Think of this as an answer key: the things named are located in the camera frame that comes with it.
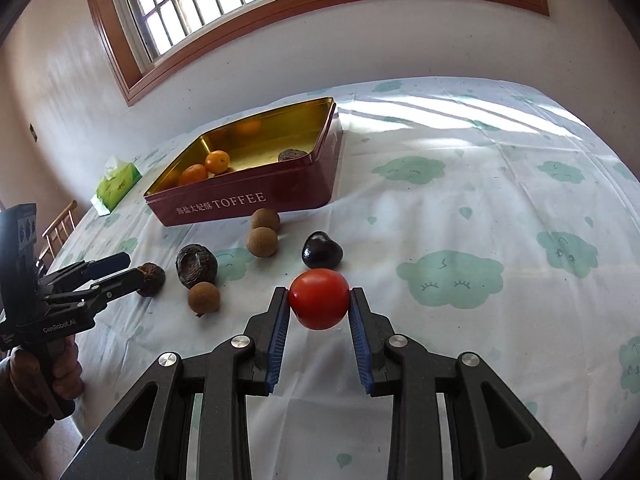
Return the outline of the left hand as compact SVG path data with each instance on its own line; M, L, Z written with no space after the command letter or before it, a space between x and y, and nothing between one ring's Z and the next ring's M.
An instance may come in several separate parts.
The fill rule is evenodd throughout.
M64 351L51 367L54 378L53 390L64 400L75 400L84 391L81 379L82 367L78 361L78 347L74 336L65 338ZM10 377L17 391L35 404L41 400L36 385L40 373L38 360L29 352L18 349L10 357Z

